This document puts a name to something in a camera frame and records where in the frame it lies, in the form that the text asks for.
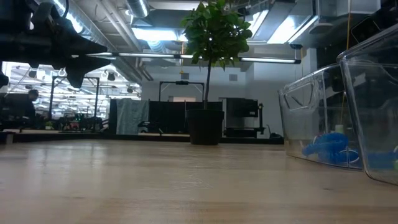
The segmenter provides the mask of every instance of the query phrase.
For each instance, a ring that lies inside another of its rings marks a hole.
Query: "tree trunk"
[[[207,81],[206,81],[206,93],[205,93],[205,110],[207,110],[207,101],[208,101],[208,98],[209,98],[210,72],[211,72],[211,58],[209,59],[209,65],[207,67]]]

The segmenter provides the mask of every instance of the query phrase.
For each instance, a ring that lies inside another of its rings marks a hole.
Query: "green leaves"
[[[246,39],[252,37],[250,23],[238,13],[225,11],[226,0],[200,3],[182,22],[188,39],[186,54],[192,54],[192,63],[209,61],[225,69],[238,62],[238,54],[249,50]]]

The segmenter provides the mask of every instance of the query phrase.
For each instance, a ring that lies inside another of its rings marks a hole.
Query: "clear plastic bin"
[[[398,25],[338,57],[364,170],[398,184]]]
[[[338,64],[279,90],[287,155],[360,169],[358,141],[343,100],[344,88]]]

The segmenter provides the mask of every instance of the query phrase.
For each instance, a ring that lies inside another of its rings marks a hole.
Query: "black plant pot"
[[[224,111],[188,110],[188,129],[191,144],[217,145],[223,136]]]

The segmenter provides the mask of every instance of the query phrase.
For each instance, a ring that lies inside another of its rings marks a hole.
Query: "table surface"
[[[283,146],[0,146],[0,223],[397,223],[398,187]]]

